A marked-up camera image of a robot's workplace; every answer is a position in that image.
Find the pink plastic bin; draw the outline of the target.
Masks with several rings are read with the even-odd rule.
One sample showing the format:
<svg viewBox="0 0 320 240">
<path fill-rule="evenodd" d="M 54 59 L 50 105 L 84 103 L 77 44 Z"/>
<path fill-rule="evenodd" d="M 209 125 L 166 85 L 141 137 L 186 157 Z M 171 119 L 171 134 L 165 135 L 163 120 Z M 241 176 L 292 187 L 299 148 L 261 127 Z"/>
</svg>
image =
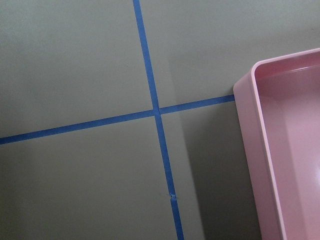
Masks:
<svg viewBox="0 0 320 240">
<path fill-rule="evenodd" d="M 261 237 L 320 237 L 320 51 L 259 61 L 233 86 Z"/>
</svg>

